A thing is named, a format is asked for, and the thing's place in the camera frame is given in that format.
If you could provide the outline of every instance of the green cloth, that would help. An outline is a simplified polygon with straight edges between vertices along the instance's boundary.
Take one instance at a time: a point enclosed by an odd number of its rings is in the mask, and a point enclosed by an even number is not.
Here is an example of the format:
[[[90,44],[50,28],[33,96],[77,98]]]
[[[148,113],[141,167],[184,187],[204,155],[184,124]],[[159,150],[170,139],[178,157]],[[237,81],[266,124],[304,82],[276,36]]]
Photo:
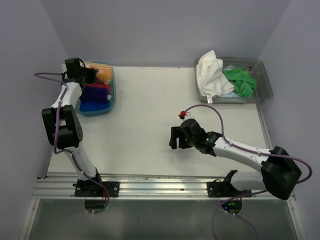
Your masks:
[[[234,91],[241,97],[248,98],[254,93],[257,81],[250,77],[245,68],[233,68],[222,71],[225,77],[234,84]]]

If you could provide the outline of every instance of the white table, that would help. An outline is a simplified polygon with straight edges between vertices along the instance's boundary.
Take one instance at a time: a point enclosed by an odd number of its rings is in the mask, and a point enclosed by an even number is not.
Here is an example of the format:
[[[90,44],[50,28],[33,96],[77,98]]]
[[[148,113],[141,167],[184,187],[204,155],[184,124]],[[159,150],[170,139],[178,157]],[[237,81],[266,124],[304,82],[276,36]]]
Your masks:
[[[235,161],[201,154],[194,148],[172,150],[171,127],[178,114],[199,104],[193,68],[114,67],[117,100],[101,116],[78,115],[83,147],[101,174],[212,176],[230,170],[250,171]],[[227,137],[265,148],[255,104],[213,104],[221,113]],[[207,132],[221,132],[218,116],[198,107],[192,115]],[[48,176],[75,173],[64,154],[52,155]]]

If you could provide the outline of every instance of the white cloth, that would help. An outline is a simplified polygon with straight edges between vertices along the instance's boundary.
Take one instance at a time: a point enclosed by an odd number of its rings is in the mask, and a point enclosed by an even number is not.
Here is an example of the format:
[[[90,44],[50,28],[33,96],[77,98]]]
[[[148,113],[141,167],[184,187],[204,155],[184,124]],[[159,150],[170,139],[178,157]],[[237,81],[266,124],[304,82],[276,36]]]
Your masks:
[[[213,50],[203,55],[196,66],[196,81],[202,96],[206,96],[208,103],[213,96],[231,93],[235,87],[222,73],[224,62],[217,59]]]

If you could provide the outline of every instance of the black mounting bracket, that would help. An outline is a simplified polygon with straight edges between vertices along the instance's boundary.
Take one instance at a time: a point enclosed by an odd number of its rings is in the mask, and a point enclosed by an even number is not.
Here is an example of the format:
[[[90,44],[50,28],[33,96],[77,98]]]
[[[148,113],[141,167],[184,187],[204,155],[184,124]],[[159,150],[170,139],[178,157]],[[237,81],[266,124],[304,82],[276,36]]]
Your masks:
[[[119,196],[120,182],[118,181],[103,181],[102,185],[109,191],[110,198],[117,198]],[[102,188],[95,185],[91,188],[91,191],[76,187],[74,192],[75,197],[94,198],[102,197]]]
[[[97,172],[92,178],[97,183],[102,184],[109,192],[110,198],[119,196],[120,182],[118,181],[102,181],[100,174]],[[103,189],[90,180],[77,180],[72,186],[75,187],[74,196],[82,198],[102,197]]]
[[[231,185],[231,177],[237,170],[230,171],[223,181],[214,180],[206,183],[209,198],[232,198],[236,196],[251,194],[251,190],[238,191]]]

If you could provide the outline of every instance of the white wall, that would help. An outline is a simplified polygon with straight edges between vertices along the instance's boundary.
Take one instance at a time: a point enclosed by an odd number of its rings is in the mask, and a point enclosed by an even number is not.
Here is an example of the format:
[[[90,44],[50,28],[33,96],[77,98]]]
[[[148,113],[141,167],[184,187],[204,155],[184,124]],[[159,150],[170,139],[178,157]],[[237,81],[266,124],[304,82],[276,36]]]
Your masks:
[[[191,67],[257,58],[290,0],[42,0],[69,56],[115,66]]]
[[[314,170],[295,195],[307,238],[319,239],[320,1],[292,0],[260,59],[274,92],[263,106],[272,144]]]
[[[39,0],[2,0],[0,29],[0,239],[15,240],[52,149],[41,110],[60,91],[33,74],[60,71],[67,54]]]

